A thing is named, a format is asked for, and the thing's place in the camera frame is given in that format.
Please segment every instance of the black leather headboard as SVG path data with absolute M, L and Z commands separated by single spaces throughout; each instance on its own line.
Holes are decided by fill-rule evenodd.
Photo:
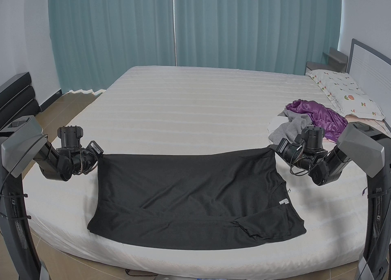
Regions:
M 15 75 L 0 86 L 0 129 L 18 117 L 39 112 L 29 72 Z

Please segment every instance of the white bed sheet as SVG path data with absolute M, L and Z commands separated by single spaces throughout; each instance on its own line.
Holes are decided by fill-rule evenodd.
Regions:
M 84 129 L 105 153 L 200 155 L 269 145 L 267 126 L 298 98 L 330 101 L 307 76 L 194 67 L 134 67 L 82 111 Z M 53 145 L 60 146 L 59 139 Z M 325 141 L 326 149 L 334 144 Z M 195 278 L 279 279 L 355 261 L 363 249 L 366 178 L 353 162 L 336 182 L 318 187 L 290 175 L 277 156 L 292 204 L 307 233 L 253 248 L 155 249 L 91 234 L 97 174 L 50 181 L 35 164 L 24 179 L 31 227 L 55 248 L 102 263 Z

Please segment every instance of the curtain fold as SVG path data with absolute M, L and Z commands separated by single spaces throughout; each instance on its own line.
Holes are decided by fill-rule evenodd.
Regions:
M 172 0 L 48 0 L 63 92 L 108 88 L 137 65 L 175 65 Z
M 342 0 L 175 0 L 179 66 L 304 74 L 337 48 Z

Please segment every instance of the headboard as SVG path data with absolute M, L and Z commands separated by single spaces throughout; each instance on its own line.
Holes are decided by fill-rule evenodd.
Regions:
M 13 76 L 0 86 L 0 130 L 21 116 L 40 111 L 29 72 Z
M 366 44 L 352 39 L 346 72 L 380 106 L 386 117 L 384 121 L 389 127 L 391 124 L 391 59 Z

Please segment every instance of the white floral pillow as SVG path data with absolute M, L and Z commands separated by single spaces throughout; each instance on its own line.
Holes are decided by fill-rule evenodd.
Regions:
M 340 115 L 379 121 L 384 119 L 379 106 L 360 89 L 349 74 L 324 69 L 311 70 L 306 74 L 325 92 Z

